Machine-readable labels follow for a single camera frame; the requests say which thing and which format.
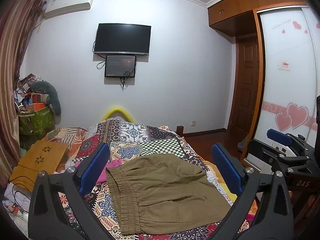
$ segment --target green fabric storage bin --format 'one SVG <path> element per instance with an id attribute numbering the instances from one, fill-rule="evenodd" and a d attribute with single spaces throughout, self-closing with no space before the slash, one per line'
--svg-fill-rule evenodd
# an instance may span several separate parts
<path id="1" fill-rule="evenodd" d="M 48 129 L 54 126 L 53 116 L 47 106 L 32 113 L 21 113 L 19 117 L 19 132 L 24 135 L 44 136 Z"/>

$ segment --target silver screw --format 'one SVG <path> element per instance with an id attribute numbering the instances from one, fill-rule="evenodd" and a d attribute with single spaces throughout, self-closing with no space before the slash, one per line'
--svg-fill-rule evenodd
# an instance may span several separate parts
<path id="1" fill-rule="evenodd" d="M 45 175 L 45 171 L 39 171 L 38 175 L 39 175 L 40 177 L 43 177 L 43 176 Z"/>
<path id="2" fill-rule="evenodd" d="M 276 171 L 276 175 L 277 175 L 278 177 L 282 177 L 282 176 L 283 176 L 283 174 L 282 174 L 281 171 Z"/>
<path id="3" fill-rule="evenodd" d="M 245 171 L 246 171 L 247 173 L 254 173 L 254 169 L 251 168 L 251 167 L 245 168 Z"/>
<path id="4" fill-rule="evenodd" d="M 75 166 L 71 166 L 71 167 L 67 168 L 68 173 L 73 173 L 73 172 L 75 172 L 75 170 L 76 170 Z"/>

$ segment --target air conditioner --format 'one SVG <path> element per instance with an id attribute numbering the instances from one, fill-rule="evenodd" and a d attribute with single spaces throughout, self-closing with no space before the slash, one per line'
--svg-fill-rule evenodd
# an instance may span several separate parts
<path id="1" fill-rule="evenodd" d="M 93 0 L 50 0 L 44 17 L 52 18 L 70 12 L 89 10 Z"/>

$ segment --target brown pants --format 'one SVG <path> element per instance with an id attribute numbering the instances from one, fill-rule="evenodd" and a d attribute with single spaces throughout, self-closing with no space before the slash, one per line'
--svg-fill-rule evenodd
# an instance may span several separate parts
<path id="1" fill-rule="evenodd" d="M 173 154 L 151 154 L 107 169 L 123 235 L 162 235 L 218 222 L 230 205 L 201 167 Z"/>

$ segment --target curtain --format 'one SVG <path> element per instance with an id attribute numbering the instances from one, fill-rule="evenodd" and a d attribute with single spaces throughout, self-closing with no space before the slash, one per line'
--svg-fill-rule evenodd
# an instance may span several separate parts
<path id="1" fill-rule="evenodd" d="M 13 91 L 32 30 L 44 0 L 15 0 L 0 20 L 0 184 L 4 185 L 21 158 L 19 124 Z"/>

